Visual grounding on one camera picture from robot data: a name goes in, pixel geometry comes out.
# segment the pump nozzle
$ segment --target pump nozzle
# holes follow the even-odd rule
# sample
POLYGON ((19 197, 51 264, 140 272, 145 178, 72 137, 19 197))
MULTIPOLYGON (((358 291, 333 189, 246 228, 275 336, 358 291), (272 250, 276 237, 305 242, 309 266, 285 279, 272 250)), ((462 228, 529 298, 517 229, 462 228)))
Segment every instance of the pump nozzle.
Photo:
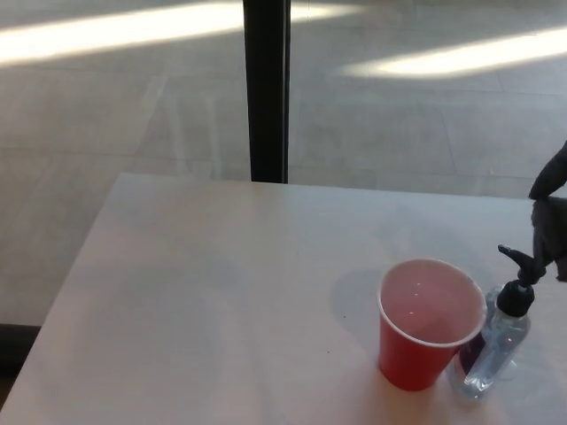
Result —
POLYGON ((545 267, 542 267, 535 259, 521 251, 512 250, 506 245, 498 245, 498 251, 519 265, 520 270, 517 272, 517 278, 520 286, 535 285, 546 273, 545 267))

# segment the red plastic cup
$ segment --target red plastic cup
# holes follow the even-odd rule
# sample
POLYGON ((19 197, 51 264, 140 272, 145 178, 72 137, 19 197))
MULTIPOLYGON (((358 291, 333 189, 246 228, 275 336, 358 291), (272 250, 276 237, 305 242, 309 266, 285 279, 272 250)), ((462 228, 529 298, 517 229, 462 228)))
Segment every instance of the red plastic cup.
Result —
POLYGON ((436 259, 399 263, 386 273, 377 295, 378 365, 402 390, 431 387, 485 323, 480 288, 458 268, 436 259))

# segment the sunlight on floor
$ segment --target sunlight on floor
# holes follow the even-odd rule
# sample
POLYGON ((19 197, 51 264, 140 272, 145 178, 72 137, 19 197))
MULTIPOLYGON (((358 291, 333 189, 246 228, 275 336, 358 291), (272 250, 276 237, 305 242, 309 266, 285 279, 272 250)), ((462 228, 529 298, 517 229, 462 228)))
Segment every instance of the sunlight on floor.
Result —
POLYGON ((355 77, 446 78, 567 53, 567 27, 344 66, 355 77))
MULTIPOLYGON (((356 13, 341 4, 294 4, 291 20, 356 13)), ((0 66, 241 30, 242 3, 202 3, 0 31, 0 66)))

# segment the dark object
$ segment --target dark object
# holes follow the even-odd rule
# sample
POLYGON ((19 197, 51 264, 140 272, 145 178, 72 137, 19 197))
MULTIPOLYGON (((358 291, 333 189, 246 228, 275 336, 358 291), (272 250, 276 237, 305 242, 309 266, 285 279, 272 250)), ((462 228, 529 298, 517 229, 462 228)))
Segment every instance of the dark object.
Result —
POLYGON ((552 261, 557 280, 567 282, 567 200, 551 195, 567 182, 567 142, 543 167, 530 190, 533 256, 539 267, 552 261))
POLYGON ((40 329, 39 326, 0 325, 0 376, 18 376, 40 329))
POLYGON ((530 198, 547 198, 567 182, 567 142, 541 170, 530 190, 530 198))
POLYGON ((535 299, 532 286, 546 273, 538 261, 523 252, 498 245, 498 251, 512 259, 520 266, 517 279, 506 283, 496 299, 496 306, 505 314, 512 317, 522 317, 528 313, 535 299))
POLYGON ((244 0, 253 182, 287 183, 291 0, 244 0))
POLYGON ((533 203, 533 255, 541 267, 557 265, 557 280, 567 282, 567 199, 533 203))

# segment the floor tile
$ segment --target floor tile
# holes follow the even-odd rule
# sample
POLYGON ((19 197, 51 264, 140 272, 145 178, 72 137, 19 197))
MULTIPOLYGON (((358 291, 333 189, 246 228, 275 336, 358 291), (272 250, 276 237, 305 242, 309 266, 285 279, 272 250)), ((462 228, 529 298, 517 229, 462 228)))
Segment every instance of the floor tile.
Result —
POLYGON ((563 145, 566 114, 487 104, 445 109, 457 173, 534 178, 563 145))
POLYGON ((211 180, 213 165, 183 159, 136 158, 129 173, 190 176, 195 182, 211 180))
POLYGON ((0 146, 131 154, 163 79, 13 69, 0 73, 0 146))
POLYGON ((304 101, 298 146, 301 166, 454 172, 441 114, 425 105, 304 101))
POLYGON ((41 153, 0 150, 0 236, 16 218, 49 163, 50 157, 41 153))
POLYGON ((427 72, 427 61, 431 55, 458 49, 469 43, 470 38, 453 33, 433 34, 424 31, 369 30, 364 34, 366 58, 358 63, 339 68, 341 74, 378 80, 383 86, 425 89, 455 89, 501 91, 496 72, 474 70, 456 74, 440 69, 439 73, 427 72), (413 58, 411 73, 384 68, 401 59, 413 58))
POLYGON ((191 163, 182 159, 136 158, 127 171, 137 174, 187 175, 191 174, 191 163))
POLYGON ((170 75, 245 79, 244 31, 208 35, 176 42, 167 66, 170 75))
POLYGON ((331 186, 340 188, 375 189, 376 173, 372 170, 348 170, 314 166, 292 166, 289 170, 292 184, 331 186))
POLYGON ((516 93, 567 94, 567 58, 518 64, 498 72, 502 89, 516 93))
POLYGON ((486 42, 532 30, 528 16, 513 2, 417 2, 406 29, 452 35, 456 43, 486 42))
POLYGON ((330 19, 309 22, 335 28, 397 28, 401 27, 414 11, 412 0, 351 0, 321 1, 323 7, 348 5, 351 11, 330 19))
MULTIPOLYGON (((83 71, 103 71, 115 73, 142 73, 159 75, 164 73, 167 65, 172 58, 171 42, 142 43, 142 44, 125 44, 118 46, 104 46, 96 43, 89 45, 86 50, 76 51, 65 50, 65 40, 58 42, 53 39, 54 35, 50 32, 53 28, 61 26, 74 26, 71 31, 81 31, 82 22, 87 19, 104 19, 112 18, 114 15, 106 14, 104 10, 98 12, 82 11, 80 8, 53 8, 49 10, 2 10, 0 6, 0 31, 21 31, 22 45, 18 47, 19 55, 22 55, 25 49, 29 49, 27 37, 39 37, 37 43, 46 40, 49 46, 42 46, 47 50, 52 44, 55 44, 53 51, 49 55, 37 57, 35 50, 40 47, 32 43, 32 50, 28 60, 23 57, 15 63, 17 66, 32 66, 38 68, 55 68, 55 69, 73 69, 83 71)), ((125 12, 121 12, 116 16, 125 16, 125 12)), ((105 29, 105 24, 100 24, 101 30, 105 29)), ((78 37, 80 34, 70 34, 69 37, 78 37)), ((2 56, 0 67, 14 65, 10 62, 9 57, 2 56)))
POLYGON ((250 163, 230 164, 217 162, 212 164, 213 170, 211 180, 235 180, 240 182, 249 182, 250 163))
POLYGON ((533 179, 457 174, 379 174, 377 188, 475 197, 527 198, 533 179))
POLYGON ((291 32, 291 80, 300 84, 320 79, 352 79, 338 71, 342 66, 368 59, 364 33, 356 27, 319 24, 295 28, 291 32))
POLYGON ((54 155, 4 235, 4 276, 64 279, 118 174, 131 158, 54 155))
POLYGON ((248 111, 242 84, 169 79, 138 155, 247 163, 248 111))

